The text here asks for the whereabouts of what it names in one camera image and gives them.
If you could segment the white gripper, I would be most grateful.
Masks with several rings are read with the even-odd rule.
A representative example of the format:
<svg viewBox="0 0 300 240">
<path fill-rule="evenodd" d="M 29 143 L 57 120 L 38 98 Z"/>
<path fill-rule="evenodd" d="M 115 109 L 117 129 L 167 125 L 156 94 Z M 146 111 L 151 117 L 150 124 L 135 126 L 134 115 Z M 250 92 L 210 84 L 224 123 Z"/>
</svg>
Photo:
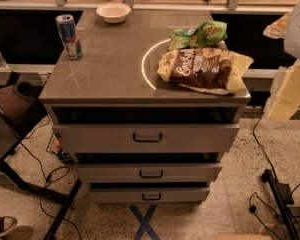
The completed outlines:
<svg viewBox="0 0 300 240">
<path fill-rule="evenodd" d="M 263 35 L 284 39 L 287 54 L 300 59 L 300 2 L 291 14 L 286 13 L 268 25 Z M 280 67 L 273 79 L 271 96 L 265 108 L 265 118 L 271 123 L 289 120 L 300 107 L 300 60 L 289 68 Z"/>
</svg>

